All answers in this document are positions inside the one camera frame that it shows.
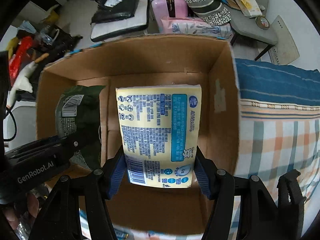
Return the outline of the left human hand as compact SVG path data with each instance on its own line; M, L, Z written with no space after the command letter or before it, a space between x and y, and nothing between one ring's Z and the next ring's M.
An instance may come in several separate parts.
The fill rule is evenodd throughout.
M32 217L36 218L39 210L40 208L38 199L33 193L29 192L22 198L21 201L17 202L14 207L5 207L3 214L11 228L16 230L22 215L27 212Z

